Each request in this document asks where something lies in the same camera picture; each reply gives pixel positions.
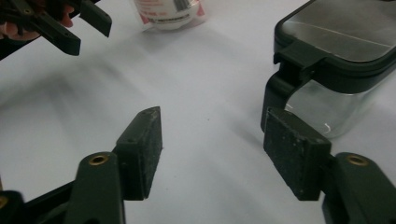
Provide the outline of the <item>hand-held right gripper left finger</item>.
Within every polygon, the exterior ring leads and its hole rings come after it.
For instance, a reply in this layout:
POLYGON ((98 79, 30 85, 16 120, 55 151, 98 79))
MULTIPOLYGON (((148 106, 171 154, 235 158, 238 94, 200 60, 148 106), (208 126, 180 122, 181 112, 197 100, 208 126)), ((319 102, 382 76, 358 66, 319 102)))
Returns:
POLYGON ((116 142, 123 198, 147 199, 163 150, 161 108, 139 112, 116 142))

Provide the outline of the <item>white pouch with red label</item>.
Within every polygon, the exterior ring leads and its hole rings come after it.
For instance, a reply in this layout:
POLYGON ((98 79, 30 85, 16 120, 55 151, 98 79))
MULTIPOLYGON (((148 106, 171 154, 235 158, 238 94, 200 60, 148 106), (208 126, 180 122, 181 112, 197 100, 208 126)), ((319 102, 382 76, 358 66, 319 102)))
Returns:
POLYGON ((133 0, 145 30, 173 31, 204 20, 203 0, 133 0))

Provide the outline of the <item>white table sheet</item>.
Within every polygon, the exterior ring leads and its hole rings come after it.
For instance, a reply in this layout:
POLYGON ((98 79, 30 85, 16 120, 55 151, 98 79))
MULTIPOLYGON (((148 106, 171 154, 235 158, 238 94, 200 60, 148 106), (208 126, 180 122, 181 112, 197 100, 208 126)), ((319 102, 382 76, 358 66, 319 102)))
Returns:
POLYGON ((127 224, 324 224, 262 147, 262 97, 278 21, 304 0, 205 0, 206 21, 142 30, 129 0, 101 0, 110 35, 83 20, 81 51, 37 39, 0 61, 0 178, 33 199, 71 181, 134 116, 158 106, 163 151, 149 197, 127 224))

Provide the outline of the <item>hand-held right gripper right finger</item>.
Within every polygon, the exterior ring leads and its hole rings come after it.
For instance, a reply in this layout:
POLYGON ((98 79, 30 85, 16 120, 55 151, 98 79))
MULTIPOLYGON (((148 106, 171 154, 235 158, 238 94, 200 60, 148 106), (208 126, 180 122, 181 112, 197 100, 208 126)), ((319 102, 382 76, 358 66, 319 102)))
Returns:
POLYGON ((300 201, 316 201, 332 143, 289 111, 269 107, 263 148, 300 201))

